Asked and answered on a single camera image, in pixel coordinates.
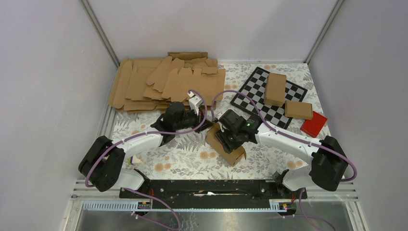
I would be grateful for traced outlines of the brown cardboard box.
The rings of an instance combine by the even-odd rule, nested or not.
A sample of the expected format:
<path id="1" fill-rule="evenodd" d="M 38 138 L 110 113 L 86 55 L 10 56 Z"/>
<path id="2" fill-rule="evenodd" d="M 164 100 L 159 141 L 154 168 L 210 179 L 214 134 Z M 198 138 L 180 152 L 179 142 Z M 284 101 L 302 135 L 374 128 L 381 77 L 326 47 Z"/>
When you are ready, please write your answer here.
<path id="1" fill-rule="evenodd" d="M 215 123 L 207 131 L 205 141 L 232 167 L 236 166 L 242 159 L 246 160 L 247 158 L 242 143 L 236 142 L 228 130 L 222 130 L 219 123 Z"/>

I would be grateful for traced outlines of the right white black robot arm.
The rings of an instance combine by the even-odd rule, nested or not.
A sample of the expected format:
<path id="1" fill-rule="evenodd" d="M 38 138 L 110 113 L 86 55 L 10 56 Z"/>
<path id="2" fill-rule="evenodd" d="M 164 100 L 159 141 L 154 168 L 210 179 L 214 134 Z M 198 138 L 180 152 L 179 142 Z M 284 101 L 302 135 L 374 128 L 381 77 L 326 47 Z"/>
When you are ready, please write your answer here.
<path id="1" fill-rule="evenodd" d="M 306 162 L 304 167 L 274 173 L 272 178 L 277 184 L 276 192 L 282 198 L 310 186 L 334 192 L 348 167 L 341 146 L 331 136 L 322 140 L 303 137 L 279 128 L 259 115 L 245 119 L 230 109 L 217 122 L 220 130 L 216 137 L 228 154 L 245 142 L 251 142 L 277 148 Z"/>

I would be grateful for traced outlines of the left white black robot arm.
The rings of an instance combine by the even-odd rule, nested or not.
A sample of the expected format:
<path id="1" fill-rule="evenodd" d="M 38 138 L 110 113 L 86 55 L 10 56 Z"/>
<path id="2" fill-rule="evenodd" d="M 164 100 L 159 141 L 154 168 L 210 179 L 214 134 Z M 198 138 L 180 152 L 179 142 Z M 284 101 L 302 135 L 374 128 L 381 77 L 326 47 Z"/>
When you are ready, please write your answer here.
<path id="1" fill-rule="evenodd" d="M 201 132 L 212 126 L 206 110 L 185 110 L 180 102 L 171 103 L 166 111 L 145 132 L 122 140 L 98 137 L 78 166 L 88 188 L 100 192 L 111 188 L 128 188 L 138 198 L 149 193 L 146 177 L 138 170 L 122 167 L 134 155 L 158 148 L 172 141 L 176 135 Z"/>

